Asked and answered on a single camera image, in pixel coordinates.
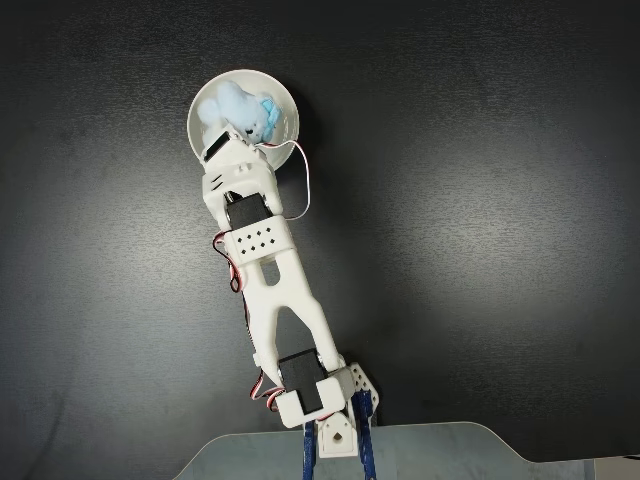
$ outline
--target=robotic arm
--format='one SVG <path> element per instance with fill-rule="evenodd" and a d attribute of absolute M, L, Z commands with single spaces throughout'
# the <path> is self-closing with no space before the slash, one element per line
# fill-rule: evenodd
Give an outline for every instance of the robotic arm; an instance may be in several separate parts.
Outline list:
<path fill-rule="evenodd" d="M 276 398 L 283 424 L 292 428 L 318 420 L 321 427 L 329 416 L 344 415 L 345 426 L 349 420 L 346 433 L 351 433 L 353 427 L 353 441 L 343 446 L 342 455 L 335 456 L 357 454 L 350 399 L 356 391 L 368 390 L 375 409 L 377 394 L 366 376 L 363 379 L 359 366 L 347 366 L 338 354 L 282 216 L 275 173 L 265 154 L 227 125 L 200 156 L 200 163 L 205 170 L 204 201 L 224 232 L 225 249 L 239 273 L 238 288 L 251 318 L 254 360 L 276 385 L 285 389 Z M 262 273 L 262 265 L 269 262 L 276 262 L 280 271 L 280 280 L 273 286 L 266 284 Z M 282 307 L 293 310 L 309 328 L 315 349 L 279 357 L 275 340 Z M 339 433 L 340 438 L 345 437 L 344 431 Z M 328 454 L 323 455 L 321 448 L 320 456 L 331 456 L 331 452 L 325 453 Z"/>

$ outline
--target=bracket with holes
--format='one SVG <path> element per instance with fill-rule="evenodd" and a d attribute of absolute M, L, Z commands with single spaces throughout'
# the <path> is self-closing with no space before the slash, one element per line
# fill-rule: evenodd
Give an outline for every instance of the bracket with holes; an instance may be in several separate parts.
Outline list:
<path fill-rule="evenodd" d="M 295 248 L 286 220 L 281 215 L 227 233 L 225 246 L 238 266 Z"/>
<path fill-rule="evenodd" d="M 378 395 L 378 391 L 371 385 L 371 381 L 362 371 L 360 365 L 357 363 L 352 363 L 349 365 L 349 370 L 351 371 L 351 375 L 353 376 L 353 382 L 356 385 L 356 392 L 360 390 L 366 390 L 371 392 L 371 403 L 373 403 L 373 411 L 376 411 L 378 408 L 378 404 L 380 403 L 380 396 Z"/>

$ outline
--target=white wire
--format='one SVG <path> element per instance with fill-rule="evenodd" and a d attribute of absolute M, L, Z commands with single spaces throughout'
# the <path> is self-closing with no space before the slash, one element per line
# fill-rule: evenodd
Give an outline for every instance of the white wire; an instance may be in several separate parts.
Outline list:
<path fill-rule="evenodd" d="M 304 214 L 307 213 L 307 210 L 309 210 L 309 207 L 311 206 L 311 184 L 309 182 L 309 161 L 307 160 L 307 156 L 305 155 L 304 150 L 302 149 L 300 144 L 295 140 L 287 140 L 286 142 L 282 142 L 280 145 L 266 145 L 264 143 L 259 143 L 258 146 L 262 148 L 280 148 L 290 143 L 294 144 L 296 147 L 298 147 L 298 150 L 300 150 L 300 153 L 302 154 L 302 158 L 304 159 L 304 166 L 307 170 L 307 207 L 297 217 L 287 218 L 287 220 L 292 221 L 292 220 L 298 220 L 302 218 Z"/>

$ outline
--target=black background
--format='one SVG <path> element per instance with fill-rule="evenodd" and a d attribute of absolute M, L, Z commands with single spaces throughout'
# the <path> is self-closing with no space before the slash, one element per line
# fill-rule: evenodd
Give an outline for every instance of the black background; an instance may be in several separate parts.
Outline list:
<path fill-rule="evenodd" d="M 0 20 L 3 478 L 172 478 L 252 403 L 186 135 L 212 77 L 292 91 L 291 225 L 383 424 L 530 460 L 640 452 L 638 18 L 615 2 L 110 1 Z M 304 205 L 298 155 L 278 172 Z M 282 315 L 282 355 L 310 336 Z"/>

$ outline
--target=blue bow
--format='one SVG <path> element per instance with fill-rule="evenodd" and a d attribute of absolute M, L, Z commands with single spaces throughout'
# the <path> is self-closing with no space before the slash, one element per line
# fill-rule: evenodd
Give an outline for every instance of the blue bow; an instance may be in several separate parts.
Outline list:
<path fill-rule="evenodd" d="M 262 134 L 262 141 L 268 142 L 271 140 L 273 136 L 273 129 L 276 128 L 276 123 L 280 118 L 280 109 L 273 103 L 273 100 L 266 99 L 262 101 L 262 106 L 269 113 L 269 118 L 267 119 L 267 128 L 264 129 L 264 133 Z"/>

